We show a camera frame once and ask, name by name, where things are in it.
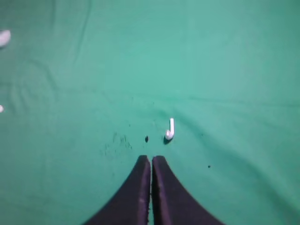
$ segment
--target green cloth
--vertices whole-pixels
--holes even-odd
[[[300,224],[299,1],[1,0],[0,29],[0,224],[79,225],[143,154],[228,225]]]

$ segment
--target white object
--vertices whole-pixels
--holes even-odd
[[[0,48],[6,46],[10,41],[10,31],[9,30],[0,30]]]
[[[167,140],[171,140],[173,137],[174,137],[174,133],[175,133],[175,130],[174,130],[174,118],[170,118],[170,130],[167,130],[165,132],[165,138]]]

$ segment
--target white earbud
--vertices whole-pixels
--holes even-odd
[[[6,46],[10,41],[10,31],[9,30],[0,30],[0,48]]]
[[[175,133],[175,127],[174,127],[174,118],[170,118],[170,130],[167,130],[165,133],[165,138],[167,140],[171,140],[174,137]]]

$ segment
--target green fabric surface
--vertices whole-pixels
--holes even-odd
[[[0,224],[82,224],[142,154],[225,224],[300,224],[299,1],[0,0],[0,29]]]

